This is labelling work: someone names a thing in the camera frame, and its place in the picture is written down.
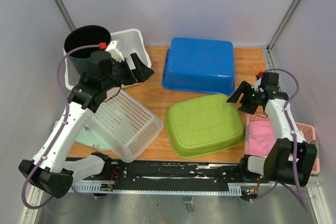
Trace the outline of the blue plastic tub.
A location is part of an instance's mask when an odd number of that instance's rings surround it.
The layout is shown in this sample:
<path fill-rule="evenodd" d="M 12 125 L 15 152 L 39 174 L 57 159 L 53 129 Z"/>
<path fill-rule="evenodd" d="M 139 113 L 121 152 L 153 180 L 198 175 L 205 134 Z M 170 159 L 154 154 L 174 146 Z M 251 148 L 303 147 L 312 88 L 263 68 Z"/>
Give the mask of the blue plastic tub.
<path fill-rule="evenodd" d="M 174 37 L 166 53 L 162 86 L 167 90 L 232 95 L 235 92 L 232 42 Z"/>

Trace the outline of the white perforated basket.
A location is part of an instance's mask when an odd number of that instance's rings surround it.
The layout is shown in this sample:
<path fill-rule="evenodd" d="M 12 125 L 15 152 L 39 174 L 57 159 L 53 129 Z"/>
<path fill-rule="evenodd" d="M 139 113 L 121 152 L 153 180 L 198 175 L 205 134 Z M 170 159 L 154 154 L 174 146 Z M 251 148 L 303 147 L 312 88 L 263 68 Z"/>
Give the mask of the white perforated basket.
<path fill-rule="evenodd" d="M 119 159 L 130 163 L 158 137 L 164 123 L 128 93 L 113 88 L 85 127 Z"/>

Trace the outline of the green plastic tub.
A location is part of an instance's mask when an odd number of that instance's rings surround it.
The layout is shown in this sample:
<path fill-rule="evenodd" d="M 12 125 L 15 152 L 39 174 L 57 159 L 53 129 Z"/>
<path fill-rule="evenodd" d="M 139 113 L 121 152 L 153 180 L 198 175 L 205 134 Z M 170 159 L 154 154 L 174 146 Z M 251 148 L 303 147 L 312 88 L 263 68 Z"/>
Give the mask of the green plastic tub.
<path fill-rule="evenodd" d="M 212 94 L 172 105 L 165 113 L 167 138 L 180 158 L 225 151 L 244 140 L 244 126 L 228 96 Z"/>

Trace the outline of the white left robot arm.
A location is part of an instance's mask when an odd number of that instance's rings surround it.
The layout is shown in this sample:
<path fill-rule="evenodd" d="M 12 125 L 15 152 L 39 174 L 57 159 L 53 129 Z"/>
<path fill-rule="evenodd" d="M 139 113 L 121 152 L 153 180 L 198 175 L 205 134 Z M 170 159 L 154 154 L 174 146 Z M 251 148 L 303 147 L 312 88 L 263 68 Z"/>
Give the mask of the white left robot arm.
<path fill-rule="evenodd" d="M 104 50 L 94 51 L 87 58 L 78 84 L 65 96 L 66 108 L 57 126 L 33 159 L 22 160 L 18 167 L 26 178 L 25 185 L 31 184 L 59 199 L 79 180 L 91 175 L 105 180 L 112 175 L 111 159 L 104 154 L 94 152 L 75 162 L 67 162 L 66 158 L 84 125 L 106 101 L 109 90 L 146 82 L 154 74 L 137 54 L 132 53 L 131 59 L 133 70 L 126 61 L 116 61 Z"/>

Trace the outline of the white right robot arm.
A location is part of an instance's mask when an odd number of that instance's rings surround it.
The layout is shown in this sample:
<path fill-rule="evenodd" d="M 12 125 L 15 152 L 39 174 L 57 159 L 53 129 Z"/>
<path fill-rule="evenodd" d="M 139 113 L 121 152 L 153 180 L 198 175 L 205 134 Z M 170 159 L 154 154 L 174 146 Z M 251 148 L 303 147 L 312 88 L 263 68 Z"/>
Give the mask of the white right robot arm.
<path fill-rule="evenodd" d="M 275 134 L 275 144 L 266 157 L 244 155 L 239 162 L 238 177 L 250 182 L 261 175 L 269 181 L 306 186 L 317 148 L 300 134 L 290 111 L 289 97 L 276 86 L 241 82 L 228 103 L 240 102 L 239 111 L 254 114 L 261 106 L 268 115 Z"/>

